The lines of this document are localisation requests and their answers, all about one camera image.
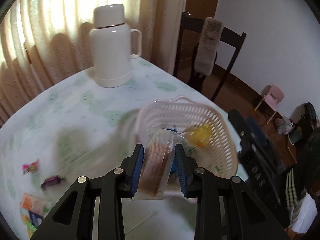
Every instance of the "table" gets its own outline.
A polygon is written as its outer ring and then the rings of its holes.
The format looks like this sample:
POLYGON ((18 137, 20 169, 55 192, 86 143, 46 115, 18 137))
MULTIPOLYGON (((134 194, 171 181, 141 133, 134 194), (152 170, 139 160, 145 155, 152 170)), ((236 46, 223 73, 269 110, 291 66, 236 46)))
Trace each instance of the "table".
MULTIPOLYGON (((21 240, 28 239, 19 210, 23 193, 55 204, 79 176, 95 178, 118 167, 133 152, 135 117, 146 103, 184 95, 227 120, 221 108, 150 62, 137 58, 132 64, 133 78, 116 88, 98 86, 93 68, 79 72, 38 95, 0 129, 0 210, 21 240), (36 159, 39 172, 22 175, 21 166, 36 159), (42 191, 41 183, 54 174, 66 181, 42 191)), ((247 178, 241 166, 238 175, 247 178)), ((126 239, 193 239, 195 214, 196 204, 179 197, 123 200, 126 239)))

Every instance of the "yellow object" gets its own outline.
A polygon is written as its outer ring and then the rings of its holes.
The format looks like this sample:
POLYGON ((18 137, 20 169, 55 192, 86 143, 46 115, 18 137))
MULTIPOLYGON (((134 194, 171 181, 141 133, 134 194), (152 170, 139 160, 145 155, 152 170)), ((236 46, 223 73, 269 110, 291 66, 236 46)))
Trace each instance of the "yellow object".
POLYGON ((207 123, 200 125, 197 129, 192 132, 187 132, 185 137, 189 143, 198 146, 200 148, 205 148, 209 144, 210 137, 212 136, 211 126, 207 123))

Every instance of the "white plastic basket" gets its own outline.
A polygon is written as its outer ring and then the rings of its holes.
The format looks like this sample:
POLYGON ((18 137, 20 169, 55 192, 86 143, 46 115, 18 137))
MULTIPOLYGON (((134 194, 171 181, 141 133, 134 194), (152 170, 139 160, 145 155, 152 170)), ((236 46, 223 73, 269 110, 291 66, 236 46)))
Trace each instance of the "white plastic basket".
POLYGON ((171 100, 154 101, 143 106, 138 113, 135 126, 136 142, 147 145, 149 127, 175 129, 180 134, 190 127, 196 128, 203 123, 211 126, 210 146, 200 151, 194 158, 199 167, 229 179, 237 172, 237 152, 223 117, 205 104, 180 96, 171 100))

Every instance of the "pink chair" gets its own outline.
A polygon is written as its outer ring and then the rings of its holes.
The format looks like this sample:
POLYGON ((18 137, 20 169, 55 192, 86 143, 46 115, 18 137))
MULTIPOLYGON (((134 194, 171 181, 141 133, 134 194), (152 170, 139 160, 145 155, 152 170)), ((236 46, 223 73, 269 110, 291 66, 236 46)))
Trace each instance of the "pink chair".
POLYGON ((272 85, 271 88, 269 89, 268 94, 261 99, 261 101, 259 102, 259 104, 254 110, 256 111, 258 107, 261 105, 261 103, 265 101, 272 108, 272 110, 275 111, 273 115, 270 117, 270 119, 268 120, 267 123, 269 123, 271 119, 275 116, 277 112, 277 106, 282 101, 283 98, 284 98, 284 93, 282 92, 282 90, 278 88, 276 85, 272 85))

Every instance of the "door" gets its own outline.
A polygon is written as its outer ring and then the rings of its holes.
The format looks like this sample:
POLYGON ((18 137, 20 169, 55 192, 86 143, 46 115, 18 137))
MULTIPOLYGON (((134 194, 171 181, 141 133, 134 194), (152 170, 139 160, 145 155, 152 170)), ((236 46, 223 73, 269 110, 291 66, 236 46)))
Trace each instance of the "door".
MULTIPOLYGON (((205 19, 214 17, 218 0, 187 0, 186 11, 192 18, 205 19)), ((178 71, 191 67, 192 51, 199 41, 200 34, 185 30, 182 38, 181 55, 178 71)))

